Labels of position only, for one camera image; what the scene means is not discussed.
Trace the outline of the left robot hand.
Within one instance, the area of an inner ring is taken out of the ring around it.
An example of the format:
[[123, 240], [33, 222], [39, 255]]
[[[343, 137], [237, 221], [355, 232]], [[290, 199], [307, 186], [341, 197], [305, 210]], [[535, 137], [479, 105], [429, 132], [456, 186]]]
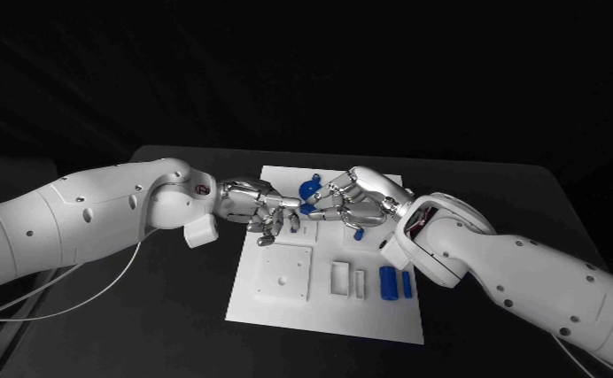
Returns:
[[284, 197], [267, 181], [237, 178], [218, 182], [215, 215], [230, 222], [245, 224], [247, 230], [261, 235], [257, 240], [260, 247], [274, 244], [284, 224], [294, 231], [300, 229], [300, 205], [302, 200]]

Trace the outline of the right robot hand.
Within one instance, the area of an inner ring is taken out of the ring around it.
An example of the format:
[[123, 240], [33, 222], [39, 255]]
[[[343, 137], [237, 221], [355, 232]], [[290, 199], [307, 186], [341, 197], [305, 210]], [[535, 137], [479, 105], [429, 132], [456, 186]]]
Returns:
[[410, 189], [367, 166], [355, 166], [306, 199], [315, 207], [307, 217], [313, 221], [339, 221], [361, 230], [401, 220], [416, 201]]

